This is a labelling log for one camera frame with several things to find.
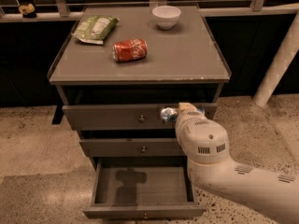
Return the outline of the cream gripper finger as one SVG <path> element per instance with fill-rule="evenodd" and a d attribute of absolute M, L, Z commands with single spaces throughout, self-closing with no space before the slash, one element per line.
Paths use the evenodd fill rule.
<path fill-rule="evenodd" d="M 179 113 L 182 113 L 182 112 L 188 111 L 188 110 L 196 111 L 197 108 L 194 105 L 190 104 L 190 103 L 179 103 L 178 104 L 178 112 Z"/>

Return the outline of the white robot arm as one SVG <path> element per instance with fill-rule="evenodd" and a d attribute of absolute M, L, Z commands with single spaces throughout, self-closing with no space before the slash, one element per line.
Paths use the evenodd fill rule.
<path fill-rule="evenodd" d="M 234 161 L 226 130 L 190 103 L 178 105 L 176 137 L 197 188 L 243 204 L 281 224 L 299 224 L 299 179 Z"/>

